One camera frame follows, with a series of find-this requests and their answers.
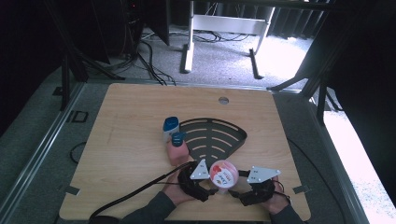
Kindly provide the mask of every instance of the person's arm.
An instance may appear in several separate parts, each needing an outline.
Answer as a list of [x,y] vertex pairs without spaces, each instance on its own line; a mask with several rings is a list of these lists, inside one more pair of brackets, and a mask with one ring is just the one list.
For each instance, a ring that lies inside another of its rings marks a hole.
[[[275,191],[282,193],[283,189],[277,182],[278,177],[275,176],[273,180],[275,185]],[[273,224],[304,224],[304,222],[300,219],[298,214],[294,211],[293,207],[289,203],[286,195],[275,193],[271,199],[269,199],[265,203],[261,203],[261,206],[269,212],[271,222]]]
[[175,172],[167,180],[168,183],[175,184],[166,184],[148,205],[124,217],[120,224],[163,223],[179,204],[193,200],[194,198],[184,193],[178,185],[178,174],[179,172]]
[[148,205],[124,217],[120,221],[120,224],[163,223],[165,218],[168,217],[175,208],[176,206],[171,199],[160,191],[151,199]]

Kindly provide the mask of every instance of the pink cup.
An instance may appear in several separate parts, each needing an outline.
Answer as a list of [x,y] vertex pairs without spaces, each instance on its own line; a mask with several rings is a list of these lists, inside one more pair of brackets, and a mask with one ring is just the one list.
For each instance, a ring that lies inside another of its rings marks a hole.
[[229,161],[216,161],[209,170],[210,180],[219,188],[219,193],[225,193],[238,181],[238,170]]

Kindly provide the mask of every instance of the wooden board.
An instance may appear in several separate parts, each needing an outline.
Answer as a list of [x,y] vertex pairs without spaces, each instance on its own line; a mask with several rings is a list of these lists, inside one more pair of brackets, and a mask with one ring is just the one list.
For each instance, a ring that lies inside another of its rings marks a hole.
[[[227,97],[229,103],[219,103]],[[88,219],[112,202],[171,171],[163,143],[163,121],[213,118],[229,121],[247,132],[247,140],[229,159],[239,170],[252,165],[278,169],[279,180],[304,220],[310,218],[290,148],[268,91],[112,84],[106,94],[78,168],[71,182],[79,195],[66,194],[60,215]],[[145,206],[163,185],[154,185],[102,215],[124,217]],[[244,177],[236,189],[250,190]],[[204,203],[180,205],[171,220],[269,220],[258,205],[243,206],[229,194],[216,194]]]

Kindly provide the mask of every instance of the hand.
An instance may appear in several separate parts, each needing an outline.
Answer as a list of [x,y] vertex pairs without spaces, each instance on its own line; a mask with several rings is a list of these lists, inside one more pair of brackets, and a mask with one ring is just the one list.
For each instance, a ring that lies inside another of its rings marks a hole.
[[165,193],[172,200],[175,206],[187,201],[195,200],[193,197],[186,194],[178,185],[177,176],[179,173],[180,171],[178,170],[168,177],[167,183],[175,184],[166,184],[163,187],[163,193]]
[[[283,189],[280,187],[279,183],[277,182],[278,177],[274,176],[272,179],[274,181],[275,191],[283,193]],[[268,212],[271,215],[275,215],[280,211],[282,211],[286,206],[288,206],[289,202],[285,196],[275,193],[271,199],[269,199],[265,203],[260,203],[260,205],[264,207],[266,210],[268,210]]]

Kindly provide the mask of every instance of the black sleeve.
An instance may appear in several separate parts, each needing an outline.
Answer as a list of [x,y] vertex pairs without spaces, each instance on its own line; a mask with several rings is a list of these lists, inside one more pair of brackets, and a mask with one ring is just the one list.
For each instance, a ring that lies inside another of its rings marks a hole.
[[270,218],[273,224],[304,224],[290,204],[276,215],[270,215]]
[[165,218],[168,217],[175,208],[176,206],[169,197],[160,191],[153,199],[151,199],[148,205],[137,209],[124,217],[120,221],[120,224],[163,223]]

